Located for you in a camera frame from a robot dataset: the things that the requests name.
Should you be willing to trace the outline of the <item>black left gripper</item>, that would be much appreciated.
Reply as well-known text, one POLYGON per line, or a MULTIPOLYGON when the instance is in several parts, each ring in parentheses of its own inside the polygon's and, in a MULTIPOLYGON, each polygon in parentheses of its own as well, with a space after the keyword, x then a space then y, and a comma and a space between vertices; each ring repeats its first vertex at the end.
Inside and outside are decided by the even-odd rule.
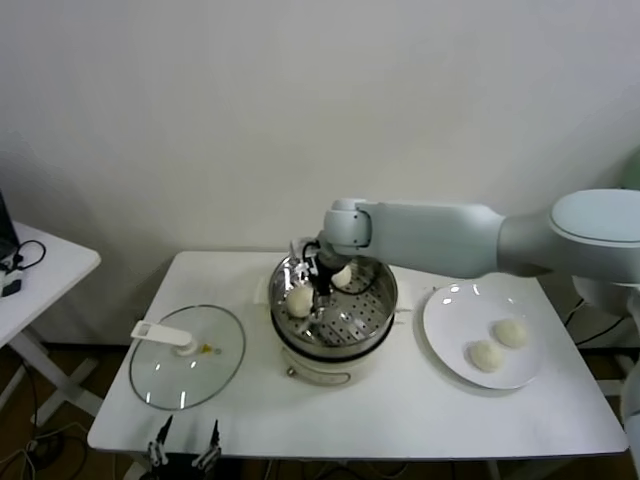
POLYGON ((152 465, 163 465, 163 473, 197 473, 197 468, 213 468, 221 455, 219 423, 215 421, 208 448, 200 454, 166 454, 165 441, 173 416, 170 415, 156 436, 148 443, 147 456, 152 465))

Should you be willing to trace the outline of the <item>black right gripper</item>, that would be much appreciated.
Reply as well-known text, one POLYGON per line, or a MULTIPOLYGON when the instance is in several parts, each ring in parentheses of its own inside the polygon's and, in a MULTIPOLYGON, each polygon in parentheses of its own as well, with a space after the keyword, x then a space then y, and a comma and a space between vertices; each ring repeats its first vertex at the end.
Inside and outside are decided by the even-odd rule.
POLYGON ((313 285, 316 294, 313 300, 309 320, 313 325, 322 324, 327 315, 330 313, 331 307, 331 285, 334 271, 322 263, 319 257, 315 258, 316 275, 313 277, 313 285))

